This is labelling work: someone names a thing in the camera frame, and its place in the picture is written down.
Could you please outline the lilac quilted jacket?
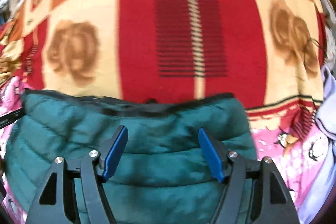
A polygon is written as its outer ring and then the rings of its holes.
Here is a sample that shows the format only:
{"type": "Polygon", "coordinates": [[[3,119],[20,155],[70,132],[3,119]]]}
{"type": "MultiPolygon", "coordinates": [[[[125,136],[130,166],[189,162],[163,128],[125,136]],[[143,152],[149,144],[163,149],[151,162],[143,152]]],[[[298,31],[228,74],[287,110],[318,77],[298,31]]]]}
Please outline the lilac quilted jacket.
{"type": "Polygon", "coordinates": [[[306,198],[297,210],[301,223],[316,223],[335,197],[335,77],[327,66],[321,68],[324,101],[315,116],[315,124],[326,138],[316,141],[309,154],[312,159],[324,155],[325,160],[306,198]]]}

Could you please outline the pink penguin bed sheet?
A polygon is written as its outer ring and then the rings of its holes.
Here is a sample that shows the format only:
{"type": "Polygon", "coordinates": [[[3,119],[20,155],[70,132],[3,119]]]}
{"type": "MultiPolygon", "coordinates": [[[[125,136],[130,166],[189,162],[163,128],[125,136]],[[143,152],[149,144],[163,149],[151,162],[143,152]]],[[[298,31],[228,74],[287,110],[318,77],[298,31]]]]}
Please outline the pink penguin bed sheet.
{"type": "Polygon", "coordinates": [[[309,154],[310,147],[316,141],[325,145],[326,138],[313,126],[304,142],[298,141],[286,150],[288,132],[288,129],[279,128],[251,129],[257,158],[260,160],[269,156],[273,159],[290,191],[295,207],[299,209],[325,160],[324,155],[312,159],[309,154]]]}

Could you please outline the dark green puffer jacket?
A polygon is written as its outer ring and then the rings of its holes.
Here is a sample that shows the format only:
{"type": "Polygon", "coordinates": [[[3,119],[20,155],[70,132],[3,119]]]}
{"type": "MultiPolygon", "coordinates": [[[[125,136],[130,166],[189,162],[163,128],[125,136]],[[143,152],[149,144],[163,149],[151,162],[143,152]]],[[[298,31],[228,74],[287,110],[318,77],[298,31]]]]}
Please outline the dark green puffer jacket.
{"type": "Polygon", "coordinates": [[[134,103],[27,90],[25,115],[6,145],[5,174],[28,210],[54,159],[77,159],[100,147],[118,126],[129,137],[116,174],[104,184],[118,223],[209,223],[223,186],[198,143],[209,130],[228,149],[256,159],[244,107],[231,94],[182,104],[134,103]]]}

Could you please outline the red orange rose blanket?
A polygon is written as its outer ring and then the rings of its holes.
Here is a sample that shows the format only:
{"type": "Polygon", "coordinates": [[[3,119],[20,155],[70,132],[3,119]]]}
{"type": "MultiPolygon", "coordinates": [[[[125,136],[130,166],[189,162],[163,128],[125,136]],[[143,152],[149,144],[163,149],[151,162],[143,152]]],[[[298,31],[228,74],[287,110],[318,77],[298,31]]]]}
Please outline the red orange rose blanket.
{"type": "Polygon", "coordinates": [[[323,100],[321,0],[24,0],[1,83],[181,103],[232,93],[254,129],[306,139],[323,100]]]}

